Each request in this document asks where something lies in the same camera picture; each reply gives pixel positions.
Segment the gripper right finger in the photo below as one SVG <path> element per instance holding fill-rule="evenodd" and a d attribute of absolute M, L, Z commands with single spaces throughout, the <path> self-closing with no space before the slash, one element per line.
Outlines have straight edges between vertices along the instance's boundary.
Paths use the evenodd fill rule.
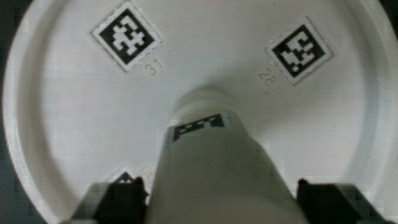
<path fill-rule="evenodd" d="M 386 219 L 352 184 L 298 180 L 297 202 L 311 224 L 386 224 Z"/>

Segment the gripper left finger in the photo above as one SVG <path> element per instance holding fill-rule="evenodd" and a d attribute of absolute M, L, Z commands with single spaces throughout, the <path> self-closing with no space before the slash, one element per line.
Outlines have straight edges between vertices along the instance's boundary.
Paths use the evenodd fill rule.
<path fill-rule="evenodd" d="M 96 183 L 85 193 L 69 224 L 144 224 L 147 196 L 140 177 L 128 181 Z"/>

